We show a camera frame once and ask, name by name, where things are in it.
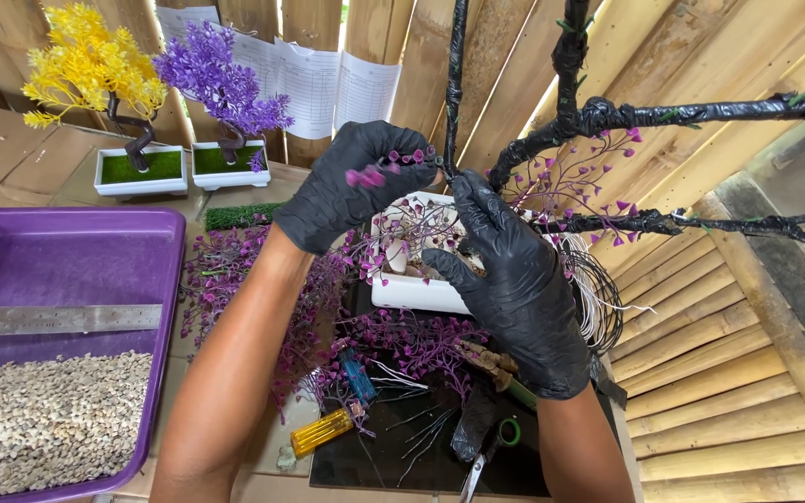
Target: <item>white rectangular pot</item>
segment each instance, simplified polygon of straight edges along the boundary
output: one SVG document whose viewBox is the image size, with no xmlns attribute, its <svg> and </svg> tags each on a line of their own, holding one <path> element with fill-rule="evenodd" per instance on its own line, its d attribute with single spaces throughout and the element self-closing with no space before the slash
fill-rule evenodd
<svg viewBox="0 0 805 503">
<path fill-rule="evenodd" d="M 448 204 L 453 202 L 452 196 L 434 194 L 432 192 L 413 192 L 406 196 L 417 196 L 419 200 L 433 200 Z M 396 210 L 390 208 L 381 215 L 390 215 Z M 371 223 L 371 235 L 377 235 L 377 225 Z M 455 291 L 448 281 L 431 279 L 427 285 L 421 278 L 412 278 L 399 274 L 388 274 L 375 268 L 372 276 L 371 303 L 378 307 L 394 307 L 404 309 L 423 309 L 427 311 L 440 311 L 443 313 L 471 314 L 465 307 L 462 296 Z M 382 280 L 387 280 L 387 286 L 382 286 Z"/>
<path fill-rule="evenodd" d="M 266 158 L 266 143 L 262 140 L 250 140 L 245 143 L 246 147 L 253 147 L 260 145 L 263 147 L 263 160 L 266 166 L 269 166 L 268 159 Z M 234 173 L 213 173 L 210 175 L 198 175 L 198 170 L 194 166 L 194 152 L 196 150 L 218 149 L 219 144 L 216 142 L 207 143 L 191 143 L 191 178 L 194 184 L 204 190 L 216 190 L 219 187 L 232 187 L 234 185 L 253 185 L 254 187 L 265 187 L 269 180 L 272 180 L 272 175 L 269 174 L 268 167 L 259 173 L 251 171 L 250 165 L 247 162 L 238 159 L 238 164 L 247 166 L 244 171 Z"/>
<path fill-rule="evenodd" d="M 142 153 L 155 152 L 180 152 L 179 158 L 182 162 L 182 177 L 167 178 L 164 180 L 147 180 L 145 182 L 124 182 L 121 184 L 101 183 L 101 164 L 105 157 L 125 156 L 125 149 L 106 149 L 98 151 L 98 160 L 95 166 L 95 190 L 98 194 L 105 197 L 117 199 L 127 199 L 131 196 L 148 194 L 173 194 L 177 196 L 188 193 L 188 170 L 186 169 L 185 154 L 181 145 L 170 145 L 166 147 L 145 147 Z"/>
</svg>

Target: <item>purple plastic tray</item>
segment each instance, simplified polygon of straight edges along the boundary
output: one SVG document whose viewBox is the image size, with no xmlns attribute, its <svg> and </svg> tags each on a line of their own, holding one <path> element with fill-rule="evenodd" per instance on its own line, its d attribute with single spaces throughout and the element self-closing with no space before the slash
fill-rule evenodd
<svg viewBox="0 0 805 503">
<path fill-rule="evenodd" d="M 0 337 L 0 365 L 14 360 L 152 353 L 135 452 L 105 478 L 0 496 L 41 503 L 89 496 L 126 484 L 148 457 L 160 396 L 185 218 L 169 209 L 0 209 L 0 306 L 162 303 L 157 330 Z"/>
</svg>

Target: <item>paper sheet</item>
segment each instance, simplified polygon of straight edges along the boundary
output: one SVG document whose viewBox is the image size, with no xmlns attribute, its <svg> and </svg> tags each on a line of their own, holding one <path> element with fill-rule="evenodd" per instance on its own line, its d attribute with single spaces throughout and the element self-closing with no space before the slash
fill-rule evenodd
<svg viewBox="0 0 805 503">
<path fill-rule="evenodd" d="M 401 64 L 369 63 L 343 51 L 334 129 L 349 121 L 386 121 L 402 68 Z"/>
<path fill-rule="evenodd" d="M 249 35 L 235 33 L 232 62 L 251 66 L 259 79 L 259 97 L 278 94 L 278 48 Z"/>
<path fill-rule="evenodd" d="M 291 97 L 294 124 L 285 131 L 307 140 L 331 136 L 341 54 L 288 44 L 275 37 L 278 92 Z"/>
<path fill-rule="evenodd" d="M 185 25 L 190 20 L 198 22 L 208 20 L 219 24 L 217 6 L 185 7 L 184 9 L 157 7 L 157 19 L 160 21 L 160 28 L 164 31 L 164 40 L 167 41 L 173 37 L 185 40 Z"/>
</svg>

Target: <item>artificial grass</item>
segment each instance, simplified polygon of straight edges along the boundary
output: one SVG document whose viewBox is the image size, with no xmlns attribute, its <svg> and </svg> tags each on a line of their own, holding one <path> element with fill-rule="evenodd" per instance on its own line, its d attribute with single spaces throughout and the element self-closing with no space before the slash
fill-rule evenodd
<svg viewBox="0 0 805 503">
<path fill-rule="evenodd" d="M 251 171 L 251 156 L 258 150 L 262 150 L 261 145 L 251 145 L 249 147 L 242 147 L 236 151 L 238 154 L 238 161 L 232 165 L 225 162 L 223 153 L 216 147 L 214 149 L 201 149 L 194 152 L 194 173 L 195 175 L 215 175 L 217 173 L 240 173 L 242 171 Z M 260 158 L 260 167 L 265 171 L 266 163 L 262 162 Z"/>
<path fill-rule="evenodd" d="M 101 183 L 123 184 L 182 178 L 183 154 L 180 150 L 145 154 L 145 159 L 148 161 L 147 173 L 139 173 L 129 163 L 127 156 L 104 157 L 101 159 Z"/>
<path fill-rule="evenodd" d="M 245 206 L 227 206 L 225 208 L 207 208 L 204 213 L 204 227 L 207 231 L 219 231 L 232 227 L 250 227 L 253 224 L 272 223 L 272 211 L 284 202 L 264 202 Z M 254 213 L 263 215 L 265 220 L 255 220 Z"/>
</svg>

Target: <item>yellow artificial bonsai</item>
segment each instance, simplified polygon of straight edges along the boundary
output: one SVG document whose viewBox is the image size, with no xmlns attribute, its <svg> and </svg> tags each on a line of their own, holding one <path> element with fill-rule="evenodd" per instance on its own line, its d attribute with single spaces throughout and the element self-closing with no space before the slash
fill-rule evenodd
<svg viewBox="0 0 805 503">
<path fill-rule="evenodd" d="M 28 112 L 24 121 L 32 127 L 46 127 L 53 122 L 60 125 L 61 117 L 71 109 L 106 111 L 118 127 L 129 124 L 144 131 L 126 144 L 126 154 L 132 167 L 147 171 L 141 150 L 154 140 L 151 121 L 157 118 L 167 90 L 154 71 L 151 56 L 140 52 L 128 29 L 108 31 L 101 13 L 93 7 L 47 7 L 46 14 L 52 45 L 29 51 L 29 64 L 35 70 L 21 90 L 40 105 L 63 109 L 57 115 Z M 143 118 L 118 116 L 120 101 Z"/>
</svg>

